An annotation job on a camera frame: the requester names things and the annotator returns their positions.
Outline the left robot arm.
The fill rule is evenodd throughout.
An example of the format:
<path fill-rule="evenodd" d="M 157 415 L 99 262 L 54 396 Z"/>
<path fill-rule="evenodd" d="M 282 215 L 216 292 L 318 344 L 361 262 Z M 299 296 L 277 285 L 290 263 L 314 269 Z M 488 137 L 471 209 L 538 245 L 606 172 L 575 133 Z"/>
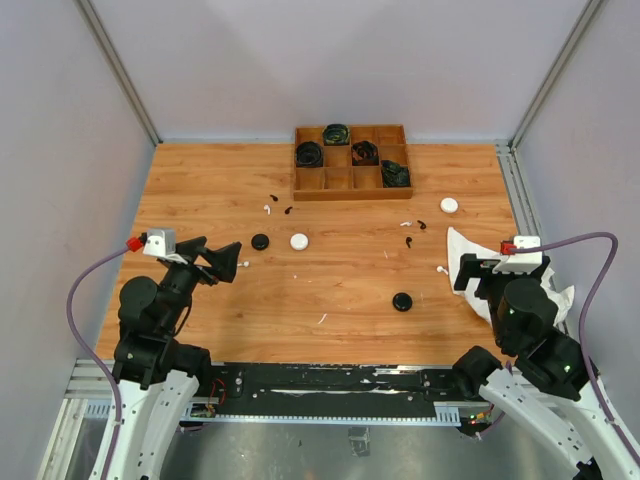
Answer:
<path fill-rule="evenodd" d="M 217 250 L 205 237 L 179 242 L 172 229 L 151 229 L 129 239 L 165 267 L 156 282 L 127 281 L 119 293 L 119 341 L 114 364 L 104 371 L 112 389 L 108 420 L 91 476 L 94 479 L 157 479 L 188 404 L 214 383 L 208 350 L 182 344 L 180 322 L 191 312 L 200 285 L 231 283 L 242 245 Z"/>

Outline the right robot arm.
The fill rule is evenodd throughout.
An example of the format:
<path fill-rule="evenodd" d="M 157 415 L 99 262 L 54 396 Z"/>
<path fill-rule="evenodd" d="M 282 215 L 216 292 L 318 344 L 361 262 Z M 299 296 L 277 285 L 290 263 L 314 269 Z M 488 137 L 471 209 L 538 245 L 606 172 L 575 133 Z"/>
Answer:
<path fill-rule="evenodd" d="M 453 288 L 463 291 L 478 280 L 475 295 L 488 304 L 495 343 L 519 373 L 475 346 L 453 366 L 455 392 L 496 405 L 576 479 L 638 478 L 638 443 L 591 382 L 594 365 L 581 345 L 554 325 L 558 308 L 541 285 L 548 257 L 525 273 L 500 272 L 498 264 L 462 255 Z"/>

